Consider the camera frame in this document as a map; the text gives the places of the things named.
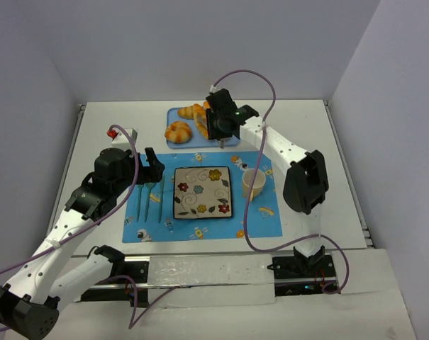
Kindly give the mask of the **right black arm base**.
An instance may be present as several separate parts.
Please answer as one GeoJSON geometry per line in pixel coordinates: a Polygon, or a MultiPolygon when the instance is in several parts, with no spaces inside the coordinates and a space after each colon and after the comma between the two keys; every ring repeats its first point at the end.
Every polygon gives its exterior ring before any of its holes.
{"type": "Polygon", "coordinates": [[[274,275],[274,292],[277,297],[338,291],[333,258],[326,254],[324,246],[308,258],[296,248],[291,256],[273,256],[267,269],[274,275]]]}

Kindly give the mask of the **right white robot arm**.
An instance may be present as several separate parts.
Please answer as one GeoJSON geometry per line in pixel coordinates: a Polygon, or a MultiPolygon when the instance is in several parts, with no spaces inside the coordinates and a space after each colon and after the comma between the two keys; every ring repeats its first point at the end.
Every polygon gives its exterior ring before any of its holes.
{"type": "Polygon", "coordinates": [[[307,259],[323,255],[321,205],[329,189],[323,154],[291,143],[267,126],[252,107],[237,107],[226,89],[211,87],[206,101],[208,138],[221,141],[234,136],[256,147],[277,166],[285,175],[284,201],[299,215],[300,230],[310,234],[296,245],[296,253],[307,259]]]}

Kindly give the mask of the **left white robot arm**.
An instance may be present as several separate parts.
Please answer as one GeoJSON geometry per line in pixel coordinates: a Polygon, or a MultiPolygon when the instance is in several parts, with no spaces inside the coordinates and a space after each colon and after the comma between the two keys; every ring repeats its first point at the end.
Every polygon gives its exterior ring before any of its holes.
{"type": "Polygon", "coordinates": [[[108,148],[94,162],[79,188],[73,191],[51,232],[32,258],[0,285],[0,323],[27,339],[44,339],[61,311],[75,298],[102,281],[133,281],[136,271],[122,252],[98,246],[85,262],[60,275],[82,240],[96,223],[118,207],[133,181],[157,183],[165,166],[151,147],[145,148],[147,166],[130,150],[108,148]]]}

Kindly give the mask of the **long striped croissant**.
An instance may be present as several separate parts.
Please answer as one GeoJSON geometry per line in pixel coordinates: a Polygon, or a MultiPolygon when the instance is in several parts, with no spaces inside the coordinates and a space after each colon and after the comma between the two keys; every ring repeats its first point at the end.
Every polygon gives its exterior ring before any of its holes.
{"type": "Polygon", "coordinates": [[[202,106],[197,103],[195,103],[192,107],[194,124],[201,136],[205,139],[208,139],[206,111],[202,106]]]}

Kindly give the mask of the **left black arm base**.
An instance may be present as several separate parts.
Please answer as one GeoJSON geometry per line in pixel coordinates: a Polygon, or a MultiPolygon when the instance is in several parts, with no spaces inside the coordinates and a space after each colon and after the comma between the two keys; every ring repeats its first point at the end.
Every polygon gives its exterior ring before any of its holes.
{"type": "Polygon", "coordinates": [[[149,271],[149,261],[126,261],[118,267],[106,280],[84,292],[80,302],[128,302],[134,306],[133,284],[118,276],[129,276],[135,282],[138,292],[138,307],[148,306],[148,289],[146,288],[149,271]]]}

